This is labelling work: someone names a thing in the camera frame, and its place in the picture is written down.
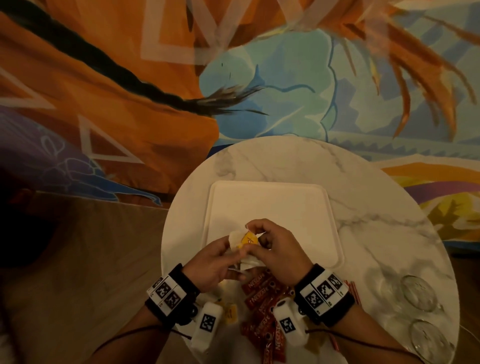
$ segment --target forearm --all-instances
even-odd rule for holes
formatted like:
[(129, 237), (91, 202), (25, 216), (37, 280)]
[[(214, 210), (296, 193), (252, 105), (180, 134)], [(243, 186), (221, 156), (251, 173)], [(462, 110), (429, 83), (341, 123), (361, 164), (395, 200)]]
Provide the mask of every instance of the forearm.
[[(143, 306), (117, 335), (150, 325), (161, 323)], [(84, 364), (153, 364), (167, 342), (168, 334), (168, 331), (153, 329), (128, 335), (103, 347)]]
[[(347, 314), (332, 327), (332, 330), (364, 342), (404, 349), (398, 341), (390, 336), (383, 327), (358, 305), (353, 305)], [(421, 363), (420, 360), (401, 353), (369, 348), (341, 338), (336, 338), (336, 340), (340, 346), (340, 351), (349, 364)]]

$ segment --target hand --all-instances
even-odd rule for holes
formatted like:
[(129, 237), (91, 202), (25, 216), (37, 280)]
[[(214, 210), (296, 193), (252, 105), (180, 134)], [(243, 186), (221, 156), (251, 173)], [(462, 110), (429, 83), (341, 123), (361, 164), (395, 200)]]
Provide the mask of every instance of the hand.
[(197, 253), (182, 269), (200, 292), (213, 290), (224, 279), (243, 280), (246, 277), (228, 267), (247, 256), (244, 249), (225, 254), (230, 247), (228, 236), (217, 239)]
[(243, 249), (260, 259), (283, 284), (295, 286), (313, 267), (289, 230), (265, 218), (252, 220), (245, 226), (255, 234), (265, 234), (259, 237), (261, 246), (247, 244)]

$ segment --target purple painted area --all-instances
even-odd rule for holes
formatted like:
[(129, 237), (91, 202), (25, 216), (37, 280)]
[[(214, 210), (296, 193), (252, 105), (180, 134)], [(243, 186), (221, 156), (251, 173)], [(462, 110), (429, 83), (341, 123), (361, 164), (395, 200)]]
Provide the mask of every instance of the purple painted area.
[(480, 184), (462, 181), (440, 181), (405, 187), (405, 191), (413, 197), (417, 204), (422, 204), (450, 194), (480, 192)]

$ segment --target white marble surface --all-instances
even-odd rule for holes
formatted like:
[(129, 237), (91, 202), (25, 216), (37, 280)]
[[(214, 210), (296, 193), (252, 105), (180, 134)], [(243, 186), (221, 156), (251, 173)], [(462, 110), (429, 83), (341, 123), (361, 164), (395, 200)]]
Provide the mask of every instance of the white marble surface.
[(295, 136), (256, 138), (230, 146), (203, 162), (182, 185), (168, 213), (162, 239), (164, 274), (178, 262), (186, 263), (200, 249), (209, 189), (218, 180), (323, 186), (345, 254), (345, 262), (336, 273), (356, 282), (364, 309), (381, 323), (386, 317), (395, 319), (380, 285), (385, 279), (405, 274), (422, 277), (435, 289), (443, 307), (440, 313), (422, 318), (440, 327), (456, 346), (458, 291), (435, 229), (388, 175), (324, 142)]

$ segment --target white device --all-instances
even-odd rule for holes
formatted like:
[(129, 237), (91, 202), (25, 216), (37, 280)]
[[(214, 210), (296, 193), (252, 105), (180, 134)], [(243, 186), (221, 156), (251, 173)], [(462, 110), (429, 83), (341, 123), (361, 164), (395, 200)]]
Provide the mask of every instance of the white device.
[(218, 304), (206, 302), (195, 320), (192, 335), (192, 349), (205, 352), (210, 346), (223, 315), (223, 308)]
[(307, 326), (303, 322), (305, 315), (300, 313), (298, 308), (298, 305), (289, 297), (279, 301), (273, 308), (273, 315), (291, 346), (303, 346), (309, 337), (305, 332)]

